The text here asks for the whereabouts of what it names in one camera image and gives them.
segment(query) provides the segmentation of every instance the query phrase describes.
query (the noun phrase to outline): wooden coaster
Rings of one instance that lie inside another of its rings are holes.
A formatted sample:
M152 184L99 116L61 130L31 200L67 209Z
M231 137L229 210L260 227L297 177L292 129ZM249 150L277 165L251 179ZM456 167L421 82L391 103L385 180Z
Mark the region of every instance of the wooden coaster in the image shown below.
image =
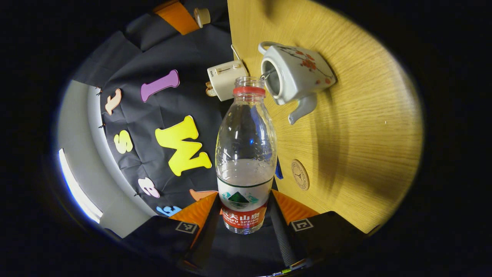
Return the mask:
M308 190L309 177L303 164L301 164L301 162L299 162L298 160L292 160L291 169L292 175L294 176L294 180L296 181L297 185L302 190Z

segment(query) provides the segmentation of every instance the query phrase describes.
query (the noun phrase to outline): wooden table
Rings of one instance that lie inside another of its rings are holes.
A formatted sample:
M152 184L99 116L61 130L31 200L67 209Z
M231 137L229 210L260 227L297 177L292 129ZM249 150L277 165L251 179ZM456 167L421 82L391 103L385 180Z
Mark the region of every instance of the wooden table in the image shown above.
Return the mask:
M318 94L316 110L289 125L297 103L265 103L277 132L284 178L280 192L318 212L334 210L363 232L384 224L416 174L423 120L412 82L394 57L347 18L310 1L229 0L232 42L251 76L259 76L258 43L316 50L338 82ZM294 181L299 160L310 188Z

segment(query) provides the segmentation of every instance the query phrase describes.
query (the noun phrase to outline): bottle cap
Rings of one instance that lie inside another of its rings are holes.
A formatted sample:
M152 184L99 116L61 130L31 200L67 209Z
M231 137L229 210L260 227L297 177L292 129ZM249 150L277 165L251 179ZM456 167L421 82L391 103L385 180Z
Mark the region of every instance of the bottle cap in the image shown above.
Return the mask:
M238 93L255 93L265 96L265 89L259 87L238 87L233 90L233 94L236 95Z

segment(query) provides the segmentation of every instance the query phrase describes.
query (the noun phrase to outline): black fabric backdrop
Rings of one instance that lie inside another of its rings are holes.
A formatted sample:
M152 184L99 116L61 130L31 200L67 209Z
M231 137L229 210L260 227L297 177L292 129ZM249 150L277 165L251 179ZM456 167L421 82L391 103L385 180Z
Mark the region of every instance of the black fabric backdrop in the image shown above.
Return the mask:
M154 211L156 207L185 208L194 203L190 189L197 192L217 190L216 136L222 116L232 103L232 100L220 102L217 97L211 98L205 93L205 83L209 81L207 68L234 59L227 3L186 1L184 5L191 13L195 7L207 7L212 23L181 35L159 16L145 14L108 38L82 63L73 77L102 88L101 116L109 147L123 175L139 193L137 197ZM179 86L157 92L146 103L142 102L142 84L162 78L173 69L178 71ZM109 115L104 106L108 96L113 97L118 88L122 91L122 100ZM212 167L194 168L176 176L168 166L176 151L161 147L155 138L155 130L174 126L187 115L193 117L199 137L185 140L202 143L202 148L193 157L206 152ZM120 154L114 143L114 136L122 130L129 132L133 143L133 149L125 154ZM138 179L146 177L153 181L159 198L145 194L140 188ZM152 238L130 243L140 244L138 249L152 252ZM283 268L268 212L260 231L248 236L229 232L219 221L206 268L208 273L213 276L251 276L271 274Z

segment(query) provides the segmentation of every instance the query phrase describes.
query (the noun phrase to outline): blue object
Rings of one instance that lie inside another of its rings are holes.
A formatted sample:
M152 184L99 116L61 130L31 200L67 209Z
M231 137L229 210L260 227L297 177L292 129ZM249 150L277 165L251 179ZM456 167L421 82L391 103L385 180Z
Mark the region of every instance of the blue object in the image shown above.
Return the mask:
M277 167L275 168L275 175L279 179L283 179L282 169L280 169L280 161L277 158Z

